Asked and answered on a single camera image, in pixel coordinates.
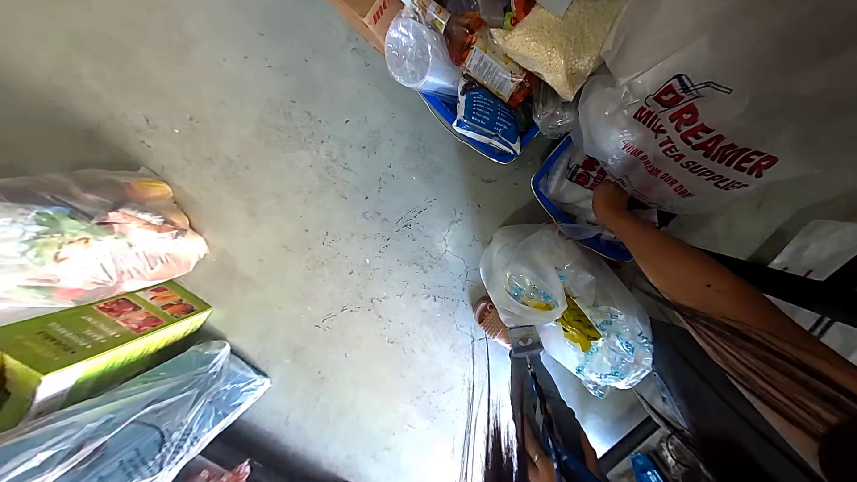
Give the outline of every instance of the cracked concrete surface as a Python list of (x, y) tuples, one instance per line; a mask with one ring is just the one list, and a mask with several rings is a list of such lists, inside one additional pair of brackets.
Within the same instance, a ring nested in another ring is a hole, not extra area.
[(458, 479), (488, 401), (479, 257), (543, 145), (499, 166), (454, 141), (326, 1), (0, 9), (2, 174), (172, 184), (211, 248), (182, 283), (273, 377), (239, 428), (349, 480)]

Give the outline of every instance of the blue plastic basket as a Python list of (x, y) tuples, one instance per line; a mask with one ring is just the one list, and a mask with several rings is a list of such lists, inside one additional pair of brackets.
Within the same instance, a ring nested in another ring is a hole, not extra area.
[[(452, 123), (455, 122), (455, 117), (457, 116), (456, 100), (437, 96), (432, 93), (420, 93), (420, 95), (440, 122), (461, 142), (464, 142), (483, 156), (494, 162), (499, 162), (500, 164), (509, 164), (518, 158), (517, 155), (498, 152), (496, 149), (490, 147), (484, 142), (474, 141), (473, 139), (464, 137), (456, 132), (455, 129), (452, 128)], [(537, 126), (533, 126), (532, 129), (524, 132), (521, 136), (522, 153), (524, 152), (524, 149), (527, 148), (527, 145), (530, 144), (530, 141), (532, 141), (537, 135)]]
[[(539, 187), (542, 179), (547, 177), (550, 173), (550, 168), (556, 164), (556, 161), (562, 158), (562, 155), (565, 154), (568, 149), (572, 148), (572, 137), (565, 136), (562, 139), (560, 144), (548, 154), (548, 158), (544, 160), (542, 163), (542, 167), (536, 172), (532, 179), (532, 189), (533, 194), (536, 195), (536, 199), (542, 204), (542, 207), (545, 211), (548, 211), (550, 217), (554, 219), (556, 224), (561, 225), (575, 225), (577, 223), (562, 209), (558, 208), (554, 202), (548, 199), (547, 196), (542, 192)], [(629, 262), (634, 259), (631, 256), (631, 251), (628, 250), (627, 247), (621, 242), (616, 241), (614, 239), (605, 239), (601, 234), (597, 234), (592, 238), (587, 239), (578, 239), (578, 242), (583, 246), (595, 251), (601, 256), (605, 256), (612, 260), (616, 260), (618, 262)]]

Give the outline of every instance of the hand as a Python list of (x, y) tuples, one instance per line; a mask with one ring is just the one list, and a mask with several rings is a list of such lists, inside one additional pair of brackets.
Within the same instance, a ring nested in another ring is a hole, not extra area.
[(533, 430), (530, 428), (530, 423), (524, 417), (524, 446), (527, 454), (530, 455), (527, 467), (527, 476), (530, 482), (556, 482), (556, 471), (554, 470), (554, 461), (544, 453), (542, 445), (536, 440), (533, 435)]
[(628, 194), (613, 181), (605, 179), (592, 193), (592, 212), (602, 223), (628, 212)]

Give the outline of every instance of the blue lanyard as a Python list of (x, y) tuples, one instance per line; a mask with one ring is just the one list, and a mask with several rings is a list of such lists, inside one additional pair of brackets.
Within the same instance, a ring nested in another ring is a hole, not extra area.
[(536, 405), (536, 424), (542, 436), (542, 446), (548, 447), (550, 458), (554, 462), (556, 471), (556, 482), (562, 482), (562, 471), (560, 467), (567, 467), (575, 476), (576, 480), (567, 482), (601, 482), (587, 466), (569, 455), (562, 443), (554, 437), (554, 419), (548, 411), (548, 403), (545, 400), (542, 385), (536, 379), (536, 373), (530, 365), (530, 357), (527, 357), (527, 366), (530, 369), (532, 389), (536, 393), (538, 404)]

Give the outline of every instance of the green box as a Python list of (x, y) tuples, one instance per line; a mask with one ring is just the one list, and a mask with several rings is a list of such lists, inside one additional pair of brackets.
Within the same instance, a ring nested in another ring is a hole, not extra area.
[(0, 327), (0, 431), (85, 400), (150, 366), (212, 307), (173, 281)]

